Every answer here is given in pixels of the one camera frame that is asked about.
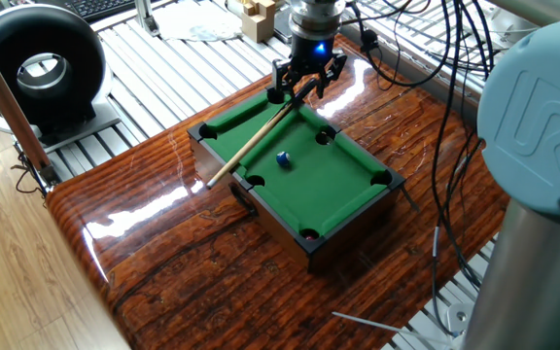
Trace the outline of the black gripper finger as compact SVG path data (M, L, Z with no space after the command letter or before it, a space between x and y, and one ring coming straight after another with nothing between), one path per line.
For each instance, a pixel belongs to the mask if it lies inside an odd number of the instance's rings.
M316 94L320 99L324 97L325 89L330 85L330 83L338 80L346 60L347 55L344 51L332 52L332 62L330 66L319 73Z
M294 67L291 58L274 59L272 61L270 97L283 97L285 94L295 96L295 85L301 80L302 74Z

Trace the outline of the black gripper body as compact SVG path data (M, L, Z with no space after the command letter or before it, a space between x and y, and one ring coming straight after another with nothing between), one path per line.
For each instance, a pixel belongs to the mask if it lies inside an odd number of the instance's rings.
M333 40L293 37L289 70L293 73L323 72L333 58Z

